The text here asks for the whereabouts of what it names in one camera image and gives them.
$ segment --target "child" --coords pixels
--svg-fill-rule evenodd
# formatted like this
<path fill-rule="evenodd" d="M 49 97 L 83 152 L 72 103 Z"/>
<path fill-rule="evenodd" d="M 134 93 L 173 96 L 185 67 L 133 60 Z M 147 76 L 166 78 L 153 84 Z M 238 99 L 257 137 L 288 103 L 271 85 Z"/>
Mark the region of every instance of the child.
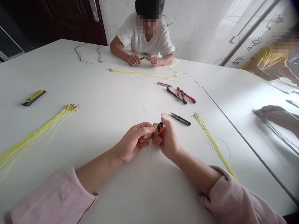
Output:
<path fill-rule="evenodd" d="M 123 50 L 131 44 L 131 50 L 149 55 L 146 60 L 153 67 L 172 63 L 175 48 L 171 43 L 168 27 L 161 19 L 164 2 L 165 0 L 136 0 L 136 11 L 118 29 L 110 44 L 111 52 L 132 66 L 141 64 L 137 54 L 129 55 Z"/>

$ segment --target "pink jacket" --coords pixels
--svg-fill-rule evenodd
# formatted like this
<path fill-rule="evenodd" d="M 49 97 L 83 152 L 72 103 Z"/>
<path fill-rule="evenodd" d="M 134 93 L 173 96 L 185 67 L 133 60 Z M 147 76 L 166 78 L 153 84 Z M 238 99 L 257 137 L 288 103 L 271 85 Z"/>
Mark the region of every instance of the pink jacket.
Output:
<path fill-rule="evenodd" d="M 286 223 L 227 171 L 211 167 L 224 175 L 209 197 L 199 198 L 220 223 Z M 62 168 L 7 212 L 4 220 L 6 224 L 77 224 L 97 198 L 97 193 L 90 194 L 82 187 L 73 167 Z"/>

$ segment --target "yellow shirt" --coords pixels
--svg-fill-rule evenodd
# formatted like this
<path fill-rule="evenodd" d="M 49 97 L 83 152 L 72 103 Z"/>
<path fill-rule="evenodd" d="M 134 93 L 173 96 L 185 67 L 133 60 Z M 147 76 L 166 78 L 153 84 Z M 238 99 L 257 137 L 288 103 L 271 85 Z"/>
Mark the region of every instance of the yellow shirt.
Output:
<path fill-rule="evenodd" d="M 258 59 L 261 61 L 259 64 L 259 68 L 264 72 L 271 69 L 278 63 L 287 60 L 287 56 L 276 57 L 275 54 L 273 55 L 272 47 L 265 47 L 261 49 L 251 58 Z M 243 65 L 241 69 L 249 71 L 251 63 L 252 63 L 252 59 L 250 59 L 245 65 Z"/>

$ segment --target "small scissors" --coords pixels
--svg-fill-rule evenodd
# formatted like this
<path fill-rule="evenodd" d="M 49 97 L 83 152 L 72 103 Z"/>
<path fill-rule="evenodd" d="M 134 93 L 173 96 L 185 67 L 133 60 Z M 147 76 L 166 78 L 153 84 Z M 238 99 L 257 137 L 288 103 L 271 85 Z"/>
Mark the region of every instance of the small scissors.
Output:
<path fill-rule="evenodd" d="M 173 118 L 175 118 L 176 120 L 178 120 L 179 122 L 182 122 L 183 124 L 187 125 L 187 126 L 190 126 L 191 123 L 189 121 L 186 121 L 184 118 L 174 114 L 174 113 L 171 113 L 170 116 L 172 116 Z"/>

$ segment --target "red-handled pliers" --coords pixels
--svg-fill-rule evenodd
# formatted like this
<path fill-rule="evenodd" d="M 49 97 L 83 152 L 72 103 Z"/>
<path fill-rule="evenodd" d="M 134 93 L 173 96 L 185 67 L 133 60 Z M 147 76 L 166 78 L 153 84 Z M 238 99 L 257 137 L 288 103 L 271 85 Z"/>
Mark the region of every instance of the red-handled pliers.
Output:
<path fill-rule="evenodd" d="M 184 104 L 187 104 L 187 101 L 185 100 L 185 96 L 188 97 L 192 101 L 192 103 L 196 103 L 195 99 L 192 98 L 191 96 L 188 96 L 186 93 L 184 93 L 183 90 L 181 90 L 180 92 L 182 94 Z"/>
<path fill-rule="evenodd" d="M 170 89 L 169 89 L 169 87 L 167 87 L 167 92 L 170 92 L 172 95 L 174 95 L 175 97 L 176 97 L 176 99 L 179 101 L 182 101 L 182 99 L 180 98 L 180 88 L 178 87 L 177 88 L 177 90 L 178 90 L 178 94 L 175 94 L 174 92 L 172 92 Z"/>

